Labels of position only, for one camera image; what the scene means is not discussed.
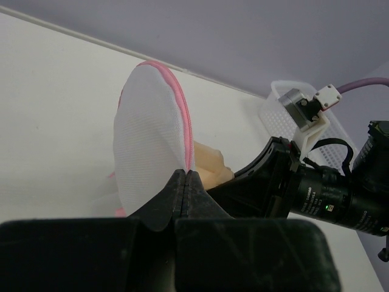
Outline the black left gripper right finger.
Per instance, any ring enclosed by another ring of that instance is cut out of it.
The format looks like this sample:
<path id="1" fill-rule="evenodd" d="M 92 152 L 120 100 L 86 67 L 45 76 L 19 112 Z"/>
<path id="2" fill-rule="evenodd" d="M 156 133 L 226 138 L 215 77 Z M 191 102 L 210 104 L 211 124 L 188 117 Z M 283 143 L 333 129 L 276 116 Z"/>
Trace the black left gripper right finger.
<path id="1" fill-rule="evenodd" d="M 175 222 L 177 291 L 330 291 L 331 253 L 313 223 L 288 219 Z"/>

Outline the beige bra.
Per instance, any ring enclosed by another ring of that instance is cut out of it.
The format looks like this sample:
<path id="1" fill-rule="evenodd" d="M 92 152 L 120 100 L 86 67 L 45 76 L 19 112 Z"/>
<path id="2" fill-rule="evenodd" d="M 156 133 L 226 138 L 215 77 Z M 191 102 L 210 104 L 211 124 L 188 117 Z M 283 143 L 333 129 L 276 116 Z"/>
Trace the beige bra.
<path id="1" fill-rule="evenodd" d="M 222 153 L 214 148 L 194 141 L 194 163 L 205 190 L 210 190 L 235 176 L 224 163 Z"/>

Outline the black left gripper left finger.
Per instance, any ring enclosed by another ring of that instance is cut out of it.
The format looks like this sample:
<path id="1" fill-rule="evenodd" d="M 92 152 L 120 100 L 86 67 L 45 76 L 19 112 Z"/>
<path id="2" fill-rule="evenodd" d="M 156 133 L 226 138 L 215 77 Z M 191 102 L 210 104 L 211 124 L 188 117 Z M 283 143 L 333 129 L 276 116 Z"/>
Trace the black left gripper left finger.
<path id="1" fill-rule="evenodd" d="M 185 172 L 126 218 L 1 225 L 2 291 L 174 291 L 173 216 Z"/>

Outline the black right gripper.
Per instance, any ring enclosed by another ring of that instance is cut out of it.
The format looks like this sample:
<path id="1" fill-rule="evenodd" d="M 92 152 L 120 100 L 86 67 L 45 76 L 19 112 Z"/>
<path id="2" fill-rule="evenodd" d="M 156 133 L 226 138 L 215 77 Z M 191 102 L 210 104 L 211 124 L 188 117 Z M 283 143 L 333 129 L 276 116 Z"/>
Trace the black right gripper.
<path id="1" fill-rule="evenodd" d="M 369 137 L 347 175 L 303 166 L 294 176 L 291 212 L 345 228 L 388 235 L 388 122 L 372 121 Z M 291 143 L 271 137 L 262 152 L 230 181 L 208 194 L 234 218 L 266 218 L 291 177 Z"/>

